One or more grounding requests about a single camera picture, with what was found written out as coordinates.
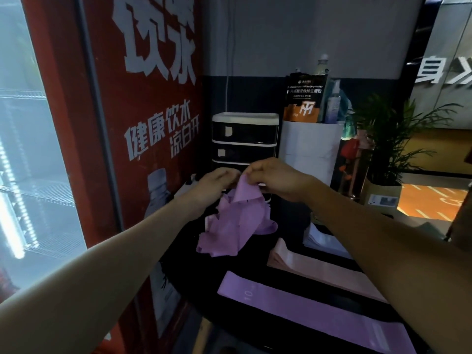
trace plant pot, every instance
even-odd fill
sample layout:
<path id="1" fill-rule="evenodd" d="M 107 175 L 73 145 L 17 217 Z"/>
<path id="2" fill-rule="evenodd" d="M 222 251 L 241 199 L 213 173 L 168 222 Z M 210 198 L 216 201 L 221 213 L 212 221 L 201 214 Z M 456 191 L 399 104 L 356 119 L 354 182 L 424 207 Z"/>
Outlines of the plant pot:
<path id="1" fill-rule="evenodd" d="M 382 214 L 394 215 L 402 192 L 402 185 L 395 186 L 375 185 L 368 178 L 365 179 L 361 192 L 360 203 L 375 209 Z"/>

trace black round table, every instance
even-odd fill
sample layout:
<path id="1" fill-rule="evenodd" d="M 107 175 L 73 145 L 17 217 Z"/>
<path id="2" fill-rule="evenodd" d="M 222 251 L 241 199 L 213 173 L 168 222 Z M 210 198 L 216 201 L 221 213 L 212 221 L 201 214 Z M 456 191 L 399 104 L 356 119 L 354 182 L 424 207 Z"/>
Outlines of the black round table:
<path id="1" fill-rule="evenodd" d="M 302 244 L 310 211 L 272 197 L 271 218 L 279 229 L 271 235 L 253 235 L 238 256 L 210 257 L 196 251 L 198 237 L 204 231 L 204 216 L 216 213 L 214 206 L 204 216 L 188 223 L 162 258 L 162 269 L 175 289 L 204 317 L 236 338 L 270 353 L 374 353 L 364 347 L 329 336 L 262 310 L 217 294 L 227 271 L 245 279 L 286 292 L 368 316 L 379 321 L 404 323 L 418 354 L 428 346 L 386 303 L 267 266 L 269 252 L 283 238 L 289 250 L 361 271 L 353 260 L 306 248 Z"/>

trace person's left hand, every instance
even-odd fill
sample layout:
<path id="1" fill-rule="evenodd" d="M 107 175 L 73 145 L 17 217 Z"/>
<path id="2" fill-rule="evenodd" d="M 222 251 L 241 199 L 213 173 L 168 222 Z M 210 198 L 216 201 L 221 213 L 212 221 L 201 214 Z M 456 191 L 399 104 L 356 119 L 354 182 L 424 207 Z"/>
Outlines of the person's left hand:
<path id="1" fill-rule="evenodd" d="M 241 173 L 229 167 L 220 167 L 200 179 L 198 184 L 182 196 L 181 201 L 188 206 L 189 221 L 199 218 L 205 209 L 218 200 L 221 192 L 232 187 Z"/>

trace hand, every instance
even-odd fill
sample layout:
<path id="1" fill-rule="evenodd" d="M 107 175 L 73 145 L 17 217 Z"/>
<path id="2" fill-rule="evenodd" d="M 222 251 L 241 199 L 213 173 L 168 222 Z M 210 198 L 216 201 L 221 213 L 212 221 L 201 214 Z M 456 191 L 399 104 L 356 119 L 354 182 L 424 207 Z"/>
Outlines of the hand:
<path id="1" fill-rule="evenodd" d="M 274 193 L 292 202 L 304 202 L 308 187 L 316 179 L 295 170 L 277 158 L 259 160 L 247 167 L 249 184 L 266 184 L 263 192 Z"/>
<path id="2" fill-rule="evenodd" d="M 205 209 L 221 197 L 221 192 L 234 185 L 241 173 L 229 167 L 220 167 L 200 179 L 198 184 L 180 198 L 188 205 L 189 221 L 199 218 Z"/>

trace beverage cooler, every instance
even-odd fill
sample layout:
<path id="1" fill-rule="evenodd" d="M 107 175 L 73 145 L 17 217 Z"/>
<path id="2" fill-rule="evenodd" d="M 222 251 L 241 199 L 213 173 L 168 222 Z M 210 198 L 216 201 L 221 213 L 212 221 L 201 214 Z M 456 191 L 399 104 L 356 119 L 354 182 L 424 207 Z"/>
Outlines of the beverage cooler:
<path id="1" fill-rule="evenodd" d="M 199 11 L 0 0 L 0 302 L 152 214 L 196 171 Z M 95 352 L 168 353 L 188 309 L 157 264 Z"/>

